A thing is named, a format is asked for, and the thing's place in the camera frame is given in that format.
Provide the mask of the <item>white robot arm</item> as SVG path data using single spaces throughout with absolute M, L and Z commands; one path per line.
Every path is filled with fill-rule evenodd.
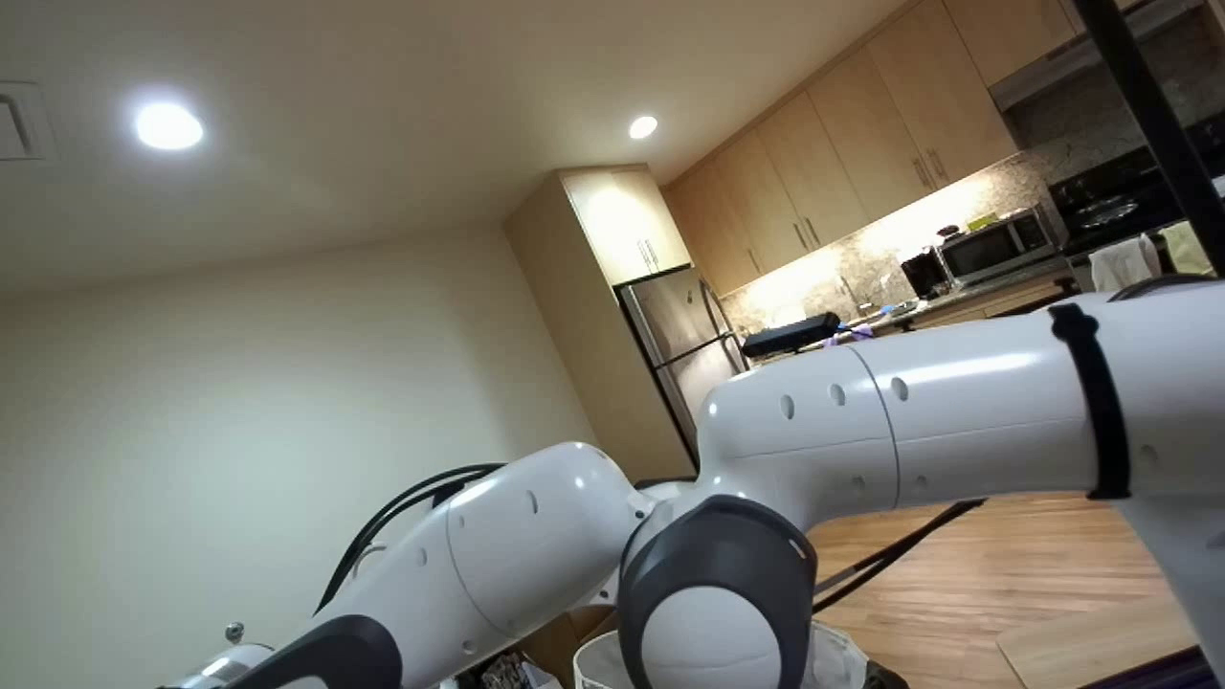
M 639 489 L 592 444 L 432 511 L 282 647 L 176 689 L 432 689 L 617 599 L 634 689 L 798 689 L 831 516 L 992 493 L 1115 507 L 1198 647 L 1225 647 L 1225 284 L 1149 280 L 1032 314 L 835 344 L 717 386 L 699 476 Z

